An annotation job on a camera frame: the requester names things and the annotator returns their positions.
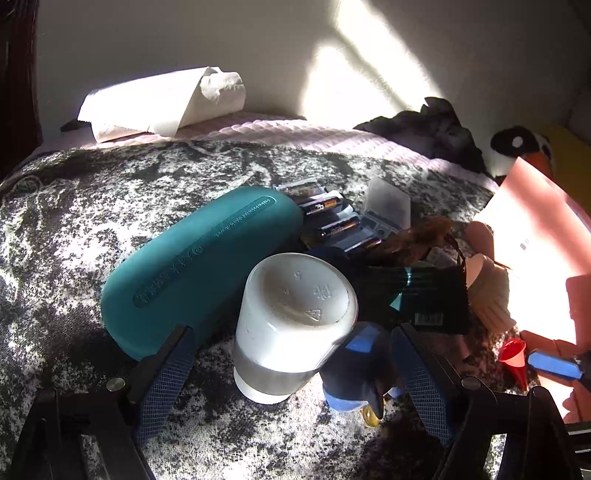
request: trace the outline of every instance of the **marble pattern blanket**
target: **marble pattern blanket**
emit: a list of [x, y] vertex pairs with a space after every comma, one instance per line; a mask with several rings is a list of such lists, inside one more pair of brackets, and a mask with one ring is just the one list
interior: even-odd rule
[[[355, 207], [380, 176], [415, 218], [467, 222], [492, 193], [415, 164], [258, 144], [177, 141], [42, 154], [0, 185], [0, 478], [35, 391], [104, 388], [135, 362], [100, 319], [102, 285], [142, 244], [242, 185], [320, 176]], [[144, 451], [159, 479], [430, 478], [442, 454], [408, 399], [378, 428], [331, 411], [316, 376], [275, 406], [233, 383], [232, 332], [196, 364]], [[92, 472], [101, 478], [100, 465]]]

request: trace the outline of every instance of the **white cup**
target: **white cup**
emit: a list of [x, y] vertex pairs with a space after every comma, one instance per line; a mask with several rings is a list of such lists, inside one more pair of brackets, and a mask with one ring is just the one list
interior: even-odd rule
[[246, 280], [236, 327], [234, 379], [257, 403], [299, 390], [347, 337], [355, 291], [335, 267], [285, 253], [260, 262]]

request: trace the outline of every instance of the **paper towel roll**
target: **paper towel roll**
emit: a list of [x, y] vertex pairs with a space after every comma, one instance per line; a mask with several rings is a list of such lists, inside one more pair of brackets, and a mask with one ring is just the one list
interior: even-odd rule
[[245, 98], [236, 72], [178, 70], [93, 90], [78, 120], [91, 122], [99, 143], [141, 132], [173, 137], [186, 125], [242, 110]]

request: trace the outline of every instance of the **blue object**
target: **blue object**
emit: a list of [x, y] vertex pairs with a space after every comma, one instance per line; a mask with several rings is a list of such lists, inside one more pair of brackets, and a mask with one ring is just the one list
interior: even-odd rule
[[[366, 400], [343, 400], [341, 398], [333, 397], [329, 395], [326, 390], [323, 389], [326, 403], [329, 407], [336, 411], [355, 411], [366, 406], [368, 402]], [[400, 387], [392, 387], [386, 393], [394, 399], [398, 399], [404, 395], [405, 390]]]
[[357, 322], [347, 339], [320, 369], [324, 396], [337, 411], [368, 404], [384, 416], [386, 394], [396, 382], [389, 335], [374, 323]]
[[286, 195], [241, 187], [188, 215], [125, 260], [103, 288], [107, 331], [131, 357], [158, 351], [175, 325], [196, 348], [216, 330], [250, 271], [300, 234], [303, 216]]
[[537, 350], [530, 353], [527, 362], [537, 370], [550, 372], [571, 380], [579, 380], [583, 377], [583, 373], [575, 362]]
[[452, 395], [433, 378], [428, 365], [400, 327], [392, 331], [392, 357], [427, 433], [448, 446], [456, 435]]
[[139, 426], [135, 431], [139, 445], [160, 433], [194, 364], [195, 335], [188, 331], [174, 347], [141, 401]]

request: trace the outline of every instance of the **blue handle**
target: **blue handle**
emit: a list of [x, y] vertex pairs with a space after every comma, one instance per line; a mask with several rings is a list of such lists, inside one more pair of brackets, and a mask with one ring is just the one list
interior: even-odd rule
[[575, 362], [548, 355], [547, 353], [534, 351], [530, 354], [527, 362], [537, 370], [543, 370], [572, 380], [579, 380], [583, 376]]

